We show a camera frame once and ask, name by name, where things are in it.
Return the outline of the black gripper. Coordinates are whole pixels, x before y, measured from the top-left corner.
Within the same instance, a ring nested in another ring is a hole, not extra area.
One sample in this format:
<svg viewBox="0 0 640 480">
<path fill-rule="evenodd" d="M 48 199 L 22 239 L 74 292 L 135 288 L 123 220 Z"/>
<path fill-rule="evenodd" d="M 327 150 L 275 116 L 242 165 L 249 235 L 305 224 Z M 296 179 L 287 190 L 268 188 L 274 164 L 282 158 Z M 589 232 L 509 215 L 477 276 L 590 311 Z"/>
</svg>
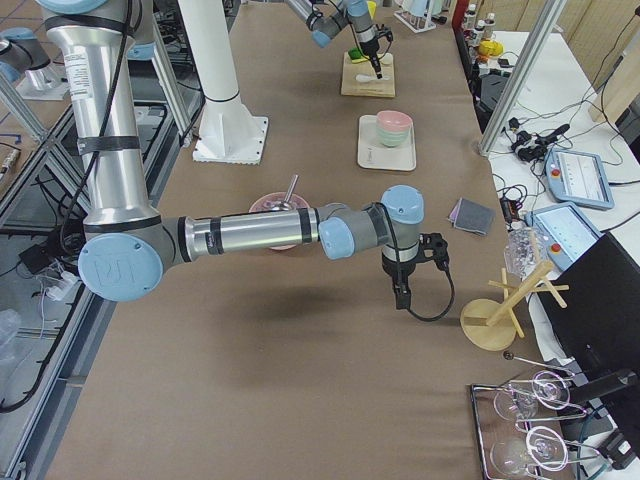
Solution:
<svg viewBox="0 0 640 480">
<path fill-rule="evenodd" d="M 378 42 L 364 42 L 363 54 L 370 61 L 377 79 L 383 78 L 382 60 L 378 57 L 380 45 Z"/>
<path fill-rule="evenodd" d="M 416 269 L 416 261 L 410 260 L 397 262 L 386 256 L 382 256 L 382 267 L 392 281 L 393 293 L 395 296 L 395 308 L 397 310 L 410 309 L 410 288 L 409 276 Z"/>
</svg>

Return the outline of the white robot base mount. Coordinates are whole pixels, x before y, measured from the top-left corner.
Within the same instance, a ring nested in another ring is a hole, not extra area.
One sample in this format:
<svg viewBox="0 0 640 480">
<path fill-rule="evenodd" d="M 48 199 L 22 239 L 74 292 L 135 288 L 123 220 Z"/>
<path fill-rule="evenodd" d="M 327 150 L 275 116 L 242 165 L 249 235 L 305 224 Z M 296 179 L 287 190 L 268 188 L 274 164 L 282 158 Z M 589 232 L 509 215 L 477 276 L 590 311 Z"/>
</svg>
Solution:
<svg viewBox="0 0 640 480">
<path fill-rule="evenodd" d="M 205 97 L 193 158 L 259 164 L 268 119 L 252 115 L 242 102 L 223 4 L 184 0 L 179 8 Z"/>
</svg>

